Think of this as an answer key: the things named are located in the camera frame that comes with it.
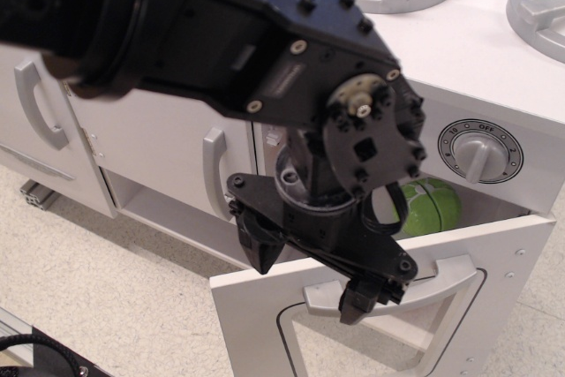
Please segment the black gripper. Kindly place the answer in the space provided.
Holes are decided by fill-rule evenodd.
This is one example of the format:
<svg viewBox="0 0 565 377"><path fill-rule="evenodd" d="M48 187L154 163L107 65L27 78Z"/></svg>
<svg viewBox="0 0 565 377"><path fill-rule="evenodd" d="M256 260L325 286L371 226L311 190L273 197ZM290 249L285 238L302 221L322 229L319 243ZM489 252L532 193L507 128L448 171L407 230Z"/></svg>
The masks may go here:
<svg viewBox="0 0 565 377"><path fill-rule="evenodd" d="M352 278L339 301L342 324L359 323L377 305L399 305L403 284L416 277L416 261L394 239L408 215L397 183L386 187L398 216L390 224L378 222L370 196L310 197L286 152L279 154L275 176L236 173L227 187L239 244L261 275L289 245Z"/></svg>

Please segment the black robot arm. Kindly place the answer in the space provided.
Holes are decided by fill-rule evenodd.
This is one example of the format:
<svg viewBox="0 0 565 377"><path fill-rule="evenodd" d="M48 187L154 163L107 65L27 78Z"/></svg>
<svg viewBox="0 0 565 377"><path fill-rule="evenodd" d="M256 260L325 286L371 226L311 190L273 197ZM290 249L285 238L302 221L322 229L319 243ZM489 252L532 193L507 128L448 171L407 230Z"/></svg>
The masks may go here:
<svg viewBox="0 0 565 377"><path fill-rule="evenodd" d="M144 89L284 127L273 177L227 181L251 265L290 245L345 275L344 324L402 301L418 267L394 239L399 183L425 116L356 0L1 0L1 41L83 98Z"/></svg>

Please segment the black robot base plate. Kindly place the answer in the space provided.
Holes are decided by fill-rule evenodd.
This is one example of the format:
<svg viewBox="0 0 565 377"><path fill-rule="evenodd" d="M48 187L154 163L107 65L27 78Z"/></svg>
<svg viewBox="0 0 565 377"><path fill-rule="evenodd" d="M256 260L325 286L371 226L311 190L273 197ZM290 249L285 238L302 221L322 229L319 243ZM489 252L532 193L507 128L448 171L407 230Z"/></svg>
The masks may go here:
<svg viewBox="0 0 565 377"><path fill-rule="evenodd" d="M1 366L2 376L110 376L89 359L37 328L24 334L1 336L1 352L22 347L32 359L24 366Z"/></svg>

